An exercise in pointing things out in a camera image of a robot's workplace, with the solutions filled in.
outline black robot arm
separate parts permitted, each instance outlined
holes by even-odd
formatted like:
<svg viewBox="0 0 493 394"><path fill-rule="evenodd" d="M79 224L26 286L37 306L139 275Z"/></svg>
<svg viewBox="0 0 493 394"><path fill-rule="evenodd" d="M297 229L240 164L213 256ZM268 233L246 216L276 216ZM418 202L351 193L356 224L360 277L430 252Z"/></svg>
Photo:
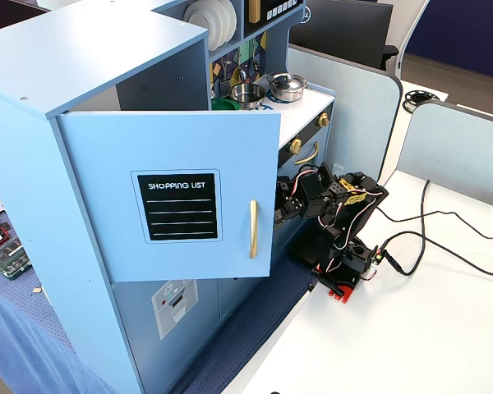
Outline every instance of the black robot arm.
<svg viewBox="0 0 493 394"><path fill-rule="evenodd" d="M315 219L293 242L292 252L346 302L374 254L356 235L387 195L361 172L337 178L322 164L292 180L278 178L274 223L298 215Z"/></svg>

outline circuit board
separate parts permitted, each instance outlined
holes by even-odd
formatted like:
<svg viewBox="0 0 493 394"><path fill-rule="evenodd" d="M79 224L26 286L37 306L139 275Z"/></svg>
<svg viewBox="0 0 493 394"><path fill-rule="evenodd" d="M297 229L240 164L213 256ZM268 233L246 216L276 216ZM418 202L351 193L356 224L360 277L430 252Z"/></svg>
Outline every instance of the circuit board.
<svg viewBox="0 0 493 394"><path fill-rule="evenodd" d="M0 248L0 273L4 277L17 279L29 267L31 262L18 238Z"/></svg>

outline gray partition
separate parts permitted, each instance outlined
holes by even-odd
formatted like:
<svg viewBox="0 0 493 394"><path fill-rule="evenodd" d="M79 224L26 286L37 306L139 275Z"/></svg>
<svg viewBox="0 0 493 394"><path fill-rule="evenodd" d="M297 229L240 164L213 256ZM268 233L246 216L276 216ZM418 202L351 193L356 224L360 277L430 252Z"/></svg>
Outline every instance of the gray partition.
<svg viewBox="0 0 493 394"><path fill-rule="evenodd" d="M493 117L424 103L412 115L397 169L493 204Z"/></svg>
<svg viewBox="0 0 493 394"><path fill-rule="evenodd" d="M402 97L399 79L295 45L288 49L288 71L336 93L325 159L333 172L378 180Z"/></svg>

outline gold handle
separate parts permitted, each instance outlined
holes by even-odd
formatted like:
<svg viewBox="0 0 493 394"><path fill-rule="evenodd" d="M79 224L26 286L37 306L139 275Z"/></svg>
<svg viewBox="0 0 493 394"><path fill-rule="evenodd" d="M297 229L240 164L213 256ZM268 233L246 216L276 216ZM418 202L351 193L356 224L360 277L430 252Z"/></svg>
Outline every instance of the gold handle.
<svg viewBox="0 0 493 394"><path fill-rule="evenodd" d="M301 160L297 160L295 164L299 166L301 164L305 164L306 162L310 162L313 158L315 158L318 155L319 152L320 152L320 144L318 144L318 141L316 141L314 143L314 153L308 158L302 158Z"/></svg>
<svg viewBox="0 0 493 394"><path fill-rule="evenodd" d="M261 0L248 1L248 21L257 23L261 19Z"/></svg>
<svg viewBox="0 0 493 394"><path fill-rule="evenodd" d="M257 201L250 202L250 258L257 255Z"/></svg>

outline black chalkboard label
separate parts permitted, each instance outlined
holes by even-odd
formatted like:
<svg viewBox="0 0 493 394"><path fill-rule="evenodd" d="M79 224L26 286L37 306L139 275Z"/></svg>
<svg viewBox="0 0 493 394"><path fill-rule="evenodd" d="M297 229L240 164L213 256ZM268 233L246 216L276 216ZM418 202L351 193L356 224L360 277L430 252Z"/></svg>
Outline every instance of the black chalkboard label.
<svg viewBox="0 0 493 394"><path fill-rule="evenodd" d="M151 241L218 237L215 174L139 175Z"/></svg>

